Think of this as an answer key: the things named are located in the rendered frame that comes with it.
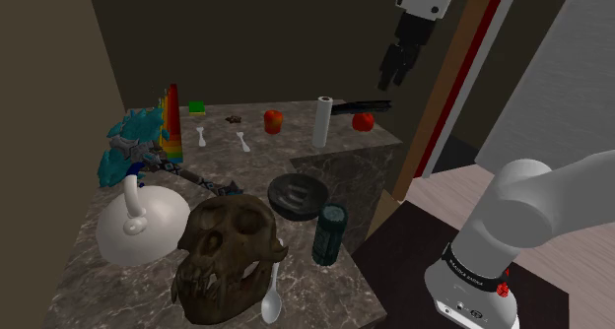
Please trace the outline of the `rainbow stacking cone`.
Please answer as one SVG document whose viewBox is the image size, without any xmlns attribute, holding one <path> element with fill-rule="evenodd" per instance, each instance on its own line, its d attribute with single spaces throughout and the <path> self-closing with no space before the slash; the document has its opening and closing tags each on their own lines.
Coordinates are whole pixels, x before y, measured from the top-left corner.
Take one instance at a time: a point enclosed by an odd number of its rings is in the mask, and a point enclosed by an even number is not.
<svg viewBox="0 0 615 329">
<path fill-rule="evenodd" d="M 163 109 L 162 117 L 164 120 L 161 137 L 159 138 L 160 144 L 171 162 L 181 164 L 183 162 L 183 149 L 177 84 L 170 84 L 160 107 Z"/>
</svg>

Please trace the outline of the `large white spoon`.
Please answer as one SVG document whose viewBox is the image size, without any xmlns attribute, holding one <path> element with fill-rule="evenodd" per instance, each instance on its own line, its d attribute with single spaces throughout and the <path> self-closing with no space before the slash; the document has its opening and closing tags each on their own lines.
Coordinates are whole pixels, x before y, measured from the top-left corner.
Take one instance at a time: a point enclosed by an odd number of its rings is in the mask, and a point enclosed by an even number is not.
<svg viewBox="0 0 615 329">
<path fill-rule="evenodd" d="M 261 302 L 261 317 L 266 324 L 274 323 L 282 309 L 282 300 L 277 292 L 277 277 L 280 263 L 277 262 L 272 267 L 271 282 L 269 289 Z"/>
</svg>

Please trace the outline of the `red apple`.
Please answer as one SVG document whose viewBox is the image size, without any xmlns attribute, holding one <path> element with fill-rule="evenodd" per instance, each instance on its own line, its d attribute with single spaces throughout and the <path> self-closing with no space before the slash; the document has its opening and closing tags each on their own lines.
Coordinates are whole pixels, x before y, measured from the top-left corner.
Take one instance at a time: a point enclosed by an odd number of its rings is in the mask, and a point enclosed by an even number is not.
<svg viewBox="0 0 615 329">
<path fill-rule="evenodd" d="M 369 112 L 356 113 L 352 119 L 352 127 L 356 131 L 369 132 L 374 128 L 375 118 Z"/>
<path fill-rule="evenodd" d="M 283 114 L 278 110 L 267 110 L 264 115 L 264 130 L 268 134 L 278 134 L 284 120 Z"/>
</svg>

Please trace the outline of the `brown and red door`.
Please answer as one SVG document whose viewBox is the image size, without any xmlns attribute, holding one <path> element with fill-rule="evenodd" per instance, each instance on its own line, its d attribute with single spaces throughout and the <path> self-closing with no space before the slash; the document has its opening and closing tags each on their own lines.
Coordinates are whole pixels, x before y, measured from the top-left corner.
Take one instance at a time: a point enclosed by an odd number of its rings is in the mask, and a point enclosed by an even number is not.
<svg viewBox="0 0 615 329">
<path fill-rule="evenodd" d="M 513 0 L 466 0 L 391 196 L 402 201 L 427 177 L 489 53 Z"/>
</svg>

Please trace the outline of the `white paper towel roll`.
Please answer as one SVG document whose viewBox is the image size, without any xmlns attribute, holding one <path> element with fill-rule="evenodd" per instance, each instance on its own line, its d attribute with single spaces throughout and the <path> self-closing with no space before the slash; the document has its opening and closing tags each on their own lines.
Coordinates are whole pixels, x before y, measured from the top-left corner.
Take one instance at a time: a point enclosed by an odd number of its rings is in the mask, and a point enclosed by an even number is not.
<svg viewBox="0 0 615 329">
<path fill-rule="evenodd" d="M 316 148 L 324 148 L 326 145 L 332 106 L 333 99 L 330 97 L 319 97 L 317 99 L 311 141 L 312 145 Z"/>
</svg>

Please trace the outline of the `long black flat tool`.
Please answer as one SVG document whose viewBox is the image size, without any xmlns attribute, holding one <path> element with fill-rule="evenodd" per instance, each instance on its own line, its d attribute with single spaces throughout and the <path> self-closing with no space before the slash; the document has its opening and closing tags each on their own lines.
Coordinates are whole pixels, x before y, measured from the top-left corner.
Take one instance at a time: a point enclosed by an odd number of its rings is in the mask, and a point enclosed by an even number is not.
<svg viewBox="0 0 615 329">
<path fill-rule="evenodd" d="M 392 108 L 390 100 L 362 100 L 334 104 L 331 107 L 332 115 L 356 114 L 367 112 L 387 112 Z"/>
</svg>

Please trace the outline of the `black bowl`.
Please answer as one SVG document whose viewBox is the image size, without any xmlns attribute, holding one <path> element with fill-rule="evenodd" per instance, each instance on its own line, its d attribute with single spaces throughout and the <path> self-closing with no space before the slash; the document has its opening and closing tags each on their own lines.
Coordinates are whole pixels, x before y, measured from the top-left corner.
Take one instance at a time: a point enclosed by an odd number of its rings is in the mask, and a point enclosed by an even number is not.
<svg viewBox="0 0 615 329">
<path fill-rule="evenodd" d="M 271 208 L 292 222 L 306 222 L 318 217 L 328 201 L 329 191 L 320 180 L 301 173 L 286 173 L 274 178 L 267 189 Z"/>
</svg>

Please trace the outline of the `brown animal skull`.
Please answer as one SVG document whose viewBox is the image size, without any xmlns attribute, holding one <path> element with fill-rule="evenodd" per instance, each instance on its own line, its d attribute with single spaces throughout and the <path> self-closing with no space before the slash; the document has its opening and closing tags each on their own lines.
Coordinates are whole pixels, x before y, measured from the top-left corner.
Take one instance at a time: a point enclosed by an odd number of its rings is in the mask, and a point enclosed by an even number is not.
<svg viewBox="0 0 615 329">
<path fill-rule="evenodd" d="M 189 214 L 177 248 L 188 255 L 171 284 L 188 321 L 213 325 L 260 302 L 273 266 L 288 254 L 279 242 L 271 209 L 258 197 L 210 198 Z"/>
</svg>

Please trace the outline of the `teal crystal toy axe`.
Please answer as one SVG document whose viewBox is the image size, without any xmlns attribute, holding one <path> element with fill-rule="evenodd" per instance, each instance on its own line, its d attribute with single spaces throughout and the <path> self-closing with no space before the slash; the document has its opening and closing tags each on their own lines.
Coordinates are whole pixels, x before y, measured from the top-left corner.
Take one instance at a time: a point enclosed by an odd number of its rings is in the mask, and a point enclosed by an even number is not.
<svg viewBox="0 0 615 329">
<path fill-rule="evenodd" d="M 228 185 L 210 181 L 172 161 L 159 143 L 159 138 L 170 139 L 170 133 L 163 129 L 162 108 L 131 110 L 129 115 L 110 128 L 106 137 L 109 149 L 103 152 L 98 168 L 100 187 L 112 187 L 127 175 L 144 176 L 144 171 L 164 170 L 178 175 L 216 196 L 242 194 L 234 181 Z"/>
</svg>

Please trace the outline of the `dark green can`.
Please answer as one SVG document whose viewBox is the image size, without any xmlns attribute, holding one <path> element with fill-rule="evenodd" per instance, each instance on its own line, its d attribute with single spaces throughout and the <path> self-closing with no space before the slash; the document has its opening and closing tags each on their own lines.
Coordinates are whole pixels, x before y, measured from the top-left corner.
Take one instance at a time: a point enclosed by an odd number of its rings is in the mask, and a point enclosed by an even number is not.
<svg viewBox="0 0 615 329">
<path fill-rule="evenodd" d="M 340 204 L 329 203 L 319 213 L 311 256 L 320 266 L 333 265 L 338 257 L 348 222 L 348 212 Z"/>
</svg>

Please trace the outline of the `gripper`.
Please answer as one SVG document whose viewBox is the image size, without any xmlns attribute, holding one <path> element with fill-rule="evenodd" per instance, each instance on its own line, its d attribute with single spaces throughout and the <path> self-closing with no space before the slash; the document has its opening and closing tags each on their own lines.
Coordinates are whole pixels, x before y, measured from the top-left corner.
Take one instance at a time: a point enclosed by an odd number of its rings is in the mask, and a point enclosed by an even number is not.
<svg viewBox="0 0 615 329">
<path fill-rule="evenodd" d="M 420 54 L 421 46 L 425 45 L 436 22 L 412 14 L 403 13 L 395 30 L 398 44 L 391 44 L 379 66 L 377 87 L 386 91 L 392 82 L 400 86 L 407 73 L 414 67 Z"/>
</svg>

